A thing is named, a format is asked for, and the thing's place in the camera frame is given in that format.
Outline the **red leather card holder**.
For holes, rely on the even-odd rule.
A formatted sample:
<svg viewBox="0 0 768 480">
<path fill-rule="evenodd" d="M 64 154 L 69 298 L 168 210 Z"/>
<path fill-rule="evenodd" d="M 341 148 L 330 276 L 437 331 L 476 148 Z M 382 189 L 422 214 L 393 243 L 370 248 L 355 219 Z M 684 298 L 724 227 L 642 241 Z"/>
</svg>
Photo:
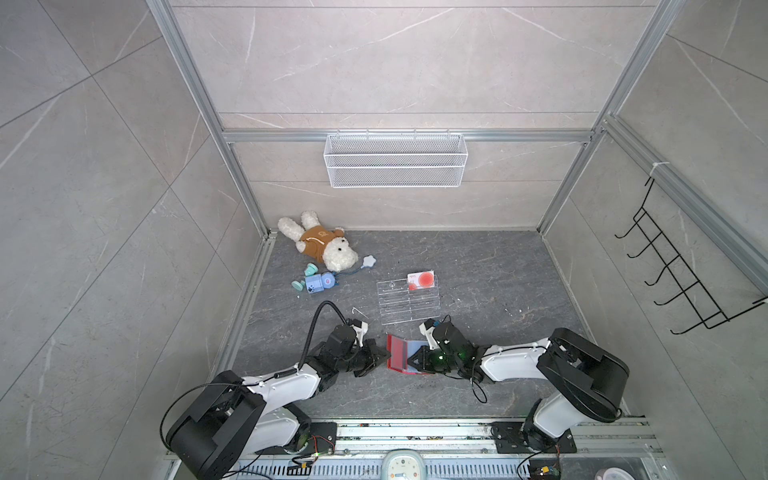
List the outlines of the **red leather card holder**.
<svg viewBox="0 0 768 480">
<path fill-rule="evenodd" d="M 427 345 L 428 342 L 425 340 L 405 340 L 389 334 L 387 338 L 387 350 L 390 353 L 390 357 L 387 361 L 387 367 L 390 370 L 403 374 L 423 375 L 423 372 L 420 372 L 408 364 L 408 359 L 416 354 L 423 346 Z"/>
</svg>

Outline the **clear acrylic tiered card stand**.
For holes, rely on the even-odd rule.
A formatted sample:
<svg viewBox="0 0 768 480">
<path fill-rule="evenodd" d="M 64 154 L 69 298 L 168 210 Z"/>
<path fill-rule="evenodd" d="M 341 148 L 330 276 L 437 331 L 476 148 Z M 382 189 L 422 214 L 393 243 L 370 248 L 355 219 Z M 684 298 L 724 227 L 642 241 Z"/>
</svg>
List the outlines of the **clear acrylic tiered card stand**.
<svg viewBox="0 0 768 480">
<path fill-rule="evenodd" d="M 417 291 L 408 290 L 407 276 L 377 283 L 379 313 L 383 325 L 423 321 L 440 314 L 440 292 L 436 274 L 433 288 Z"/>
</svg>

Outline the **white card red circle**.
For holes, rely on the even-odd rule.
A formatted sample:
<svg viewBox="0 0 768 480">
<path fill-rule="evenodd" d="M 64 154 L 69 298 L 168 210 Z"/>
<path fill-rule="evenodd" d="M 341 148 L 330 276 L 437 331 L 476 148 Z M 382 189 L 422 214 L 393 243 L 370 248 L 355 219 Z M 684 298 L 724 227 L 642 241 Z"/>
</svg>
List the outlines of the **white card red circle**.
<svg viewBox="0 0 768 480">
<path fill-rule="evenodd" d="M 435 286 L 435 274 L 433 271 L 422 271 L 410 273 L 407 276 L 407 287 L 409 291 L 431 289 Z"/>
</svg>

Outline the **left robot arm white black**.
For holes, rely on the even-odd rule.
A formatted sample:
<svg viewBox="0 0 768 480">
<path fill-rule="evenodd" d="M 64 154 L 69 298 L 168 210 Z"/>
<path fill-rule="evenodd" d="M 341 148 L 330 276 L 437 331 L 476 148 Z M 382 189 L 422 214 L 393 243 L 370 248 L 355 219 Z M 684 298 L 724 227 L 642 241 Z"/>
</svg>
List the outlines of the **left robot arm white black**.
<svg viewBox="0 0 768 480">
<path fill-rule="evenodd" d="M 327 391 L 341 373 L 360 378 L 390 358 L 366 333 L 367 324 L 353 319 L 304 348 L 287 369 L 255 377 L 220 372 L 192 389 L 199 395 L 161 435 L 164 447 L 198 479 L 224 478 L 243 454 L 304 451 L 312 420 L 298 403 Z"/>
</svg>

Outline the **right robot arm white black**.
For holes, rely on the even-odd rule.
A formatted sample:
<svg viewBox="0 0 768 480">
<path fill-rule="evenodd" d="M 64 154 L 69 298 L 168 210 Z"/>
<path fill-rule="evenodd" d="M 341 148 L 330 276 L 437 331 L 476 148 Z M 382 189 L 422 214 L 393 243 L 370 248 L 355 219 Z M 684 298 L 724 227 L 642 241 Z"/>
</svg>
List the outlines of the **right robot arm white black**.
<svg viewBox="0 0 768 480">
<path fill-rule="evenodd" d="M 476 345 L 449 320 L 428 319 L 420 325 L 423 341 L 406 341 L 403 371 L 439 374 L 466 380 L 475 398 L 486 403 L 481 383 L 538 379 L 555 392 L 537 400 L 520 428 L 526 447 L 539 451 L 556 445 L 572 427 L 592 420 L 613 423 L 623 416 L 620 407 L 630 369 L 607 352 L 568 328 L 557 328 L 544 339 L 518 345 Z"/>
</svg>

